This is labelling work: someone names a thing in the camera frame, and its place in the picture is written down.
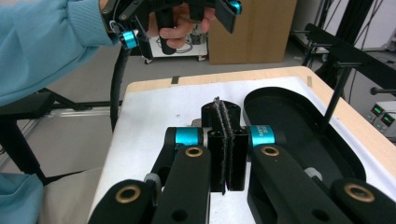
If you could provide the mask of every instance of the gray floor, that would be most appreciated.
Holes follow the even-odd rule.
[[[86,65],[49,86],[75,102],[108,101],[110,80],[119,48],[102,48]],[[134,81],[199,76],[233,71],[297,66],[303,53],[289,44],[283,63],[211,65],[196,57],[156,58],[151,64],[131,57],[125,70],[121,92]],[[61,175],[103,166],[111,141],[108,113],[96,116],[49,116],[38,122],[27,137],[45,175]],[[1,162],[0,172],[19,173],[11,160]]]

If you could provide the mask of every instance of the table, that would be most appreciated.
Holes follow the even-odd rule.
[[[208,99],[213,100],[208,92],[213,91],[220,99],[238,104],[235,93],[242,91],[242,85],[285,86],[305,92],[322,113],[332,97],[332,89],[311,70],[301,66],[181,77],[177,84],[172,84],[171,78],[131,83],[125,94],[92,210],[114,184],[128,178],[143,180],[161,150],[166,128],[188,126],[193,119],[198,119],[199,108],[209,103]],[[344,100],[340,100],[335,108],[331,124],[338,125],[340,132],[349,136],[351,147],[358,149],[358,157],[368,173],[368,182],[396,200],[396,146]],[[247,205],[232,207],[235,201],[245,202],[246,194],[227,192],[225,196],[219,196],[212,193],[211,197],[211,223],[254,222]],[[212,204],[216,203],[221,203],[222,207],[214,208]]]

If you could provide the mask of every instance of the oval black tray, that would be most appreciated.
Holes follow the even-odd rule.
[[[326,186],[344,177],[366,180],[361,161],[342,136],[331,125],[319,133],[323,116],[301,94],[278,87],[252,91],[245,98],[244,119],[247,125],[270,125],[285,134],[282,147],[303,168],[317,169]]]

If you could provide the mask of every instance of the brown box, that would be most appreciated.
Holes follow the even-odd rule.
[[[208,33],[209,62],[283,62],[297,0],[240,0],[230,35],[219,23],[211,22]]]

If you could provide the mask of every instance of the blue sleeve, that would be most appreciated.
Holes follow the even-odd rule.
[[[0,105],[38,91],[113,46],[98,0],[39,0],[0,7]]]

